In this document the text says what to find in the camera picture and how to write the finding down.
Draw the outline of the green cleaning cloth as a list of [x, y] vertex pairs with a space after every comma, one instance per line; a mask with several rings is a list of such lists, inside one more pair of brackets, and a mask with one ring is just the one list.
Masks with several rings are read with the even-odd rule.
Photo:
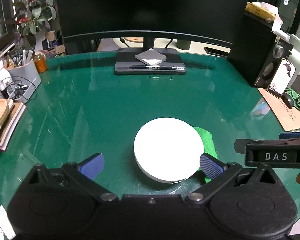
[[200, 127], [193, 127], [196, 132], [199, 134], [203, 145], [204, 145], [204, 152], [208, 153], [209, 155], [213, 156], [214, 158], [218, 159], [217, 151], [215, 149], [213, 139], [212, 139], [212, 134]]

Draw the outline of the grey desk organizer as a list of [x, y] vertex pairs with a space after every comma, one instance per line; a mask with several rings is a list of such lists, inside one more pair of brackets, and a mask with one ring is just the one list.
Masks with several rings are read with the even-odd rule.
[[34, 61], [31, 60], [24, 66], [15, 67], [8, 71], [13, 81], [13, 84], [9, 85], [9, 88], [12, 89], [10, 99], [13, 99], [14, 102], [27, 103], [41, 83]]

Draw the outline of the black curved monitor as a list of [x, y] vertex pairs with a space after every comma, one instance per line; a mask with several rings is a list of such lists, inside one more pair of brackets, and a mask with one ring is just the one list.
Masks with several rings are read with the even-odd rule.
[[56, 0], [65, 42], [156, 37], [230, 47], [249, 0]]

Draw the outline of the grey notepad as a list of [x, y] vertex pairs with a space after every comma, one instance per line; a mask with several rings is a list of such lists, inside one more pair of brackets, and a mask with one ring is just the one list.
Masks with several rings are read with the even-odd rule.
[[135, 58], [148, 66], [158, 65], [166, 61], [167, 57], [154, 49], [149, 49], [135, 55]]

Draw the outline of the smartphone with white screen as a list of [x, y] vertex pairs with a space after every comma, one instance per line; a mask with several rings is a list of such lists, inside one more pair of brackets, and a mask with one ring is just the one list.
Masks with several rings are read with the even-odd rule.
[[282, 59], [270, 82], [270, 85], [267, 88], [267, 91], [276, 98], [281, 98], [295, 74], [295, 71], [296, 67], [293, 64], [286, 59]]

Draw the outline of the orange jar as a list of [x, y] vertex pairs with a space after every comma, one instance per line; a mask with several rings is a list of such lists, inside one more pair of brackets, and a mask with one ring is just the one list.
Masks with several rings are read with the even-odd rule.
[[43, 54], [37, 54], [34, 59], [34, 64], [37, 68], [38, 73], [43, 73], [47, 70], [47, 64], [46, 64], [46, 59]]

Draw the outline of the black computer mouse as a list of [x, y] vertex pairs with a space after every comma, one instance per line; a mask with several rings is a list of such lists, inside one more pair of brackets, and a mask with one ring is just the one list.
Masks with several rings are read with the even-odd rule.
[[284, 92], [282, 94], [281, 100], [286, 104], [286, 106], [289, 109], [292, 109], [294, 107], [294, 100], [287, 92]]

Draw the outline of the black speaker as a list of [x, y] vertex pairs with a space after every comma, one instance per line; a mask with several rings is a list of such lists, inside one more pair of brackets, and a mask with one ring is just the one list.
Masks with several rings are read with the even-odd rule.
[[278, 37], [254, 16], [244, 14], [227, 60], [251, 87], [267, 88], [293, 45]]

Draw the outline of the tan cork mouse pad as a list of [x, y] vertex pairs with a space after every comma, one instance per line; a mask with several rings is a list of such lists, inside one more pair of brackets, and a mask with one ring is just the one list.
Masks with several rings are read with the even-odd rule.
[[259, 88], [258, 91], [274, 112], [277, 120], [286, 132], [300, 129], [299, 110], [295, 107], [288, 108], [281, 99], [276, 98], [263, 88]]

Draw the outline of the yellow box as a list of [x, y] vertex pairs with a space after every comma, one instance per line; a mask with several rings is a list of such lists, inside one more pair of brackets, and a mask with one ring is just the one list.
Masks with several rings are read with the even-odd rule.
[[278, 8], [266, 2], [248, 2], [245, 6], [245, 11], [252, 13], [268, 23], [273, 23], [279, 16]]

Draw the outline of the potted plant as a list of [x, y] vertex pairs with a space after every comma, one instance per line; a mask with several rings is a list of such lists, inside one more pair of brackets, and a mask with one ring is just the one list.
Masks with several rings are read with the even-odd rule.
[[53, 0], [41, 2], [39, 0], [17, 1], [12, 18], [0, 21], [1, 25], [13, 27], [14, 42], [25, 50], [34, 50], [36, 47], [36, 33], [43, 27], [48, 27], [50, 20], [56, 19], [56, 10]]

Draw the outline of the pale green kettle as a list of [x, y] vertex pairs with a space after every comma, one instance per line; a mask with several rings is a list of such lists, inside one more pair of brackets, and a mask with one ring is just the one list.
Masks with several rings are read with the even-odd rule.
[[300, 38], [294, 34], [290, 34], [290, 44], [293, 45], [292, 53], [290, 54], [288, 61], [296, 68], [295, 73], [288, 84], [288, 88], [292, 86], [297, 76], [300, 75]]

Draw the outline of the stack of books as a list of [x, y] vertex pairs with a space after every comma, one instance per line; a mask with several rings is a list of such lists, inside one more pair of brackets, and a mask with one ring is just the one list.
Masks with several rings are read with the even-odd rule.
[[0, 125], [0, 151], [5, 152], [10, 142], [10, 138], [21, 119], [26, 105], [22, 102], [12, 102], [9, 101], [9, 114], [5, 121]]

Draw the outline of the dark green cloth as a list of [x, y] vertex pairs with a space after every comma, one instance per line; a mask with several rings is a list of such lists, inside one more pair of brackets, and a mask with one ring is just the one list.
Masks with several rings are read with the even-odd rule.
[[294, 107], [300, 111], [300, 94], [292, 88], [287, 88], [286, 92], [291, 96], [294, 101]]

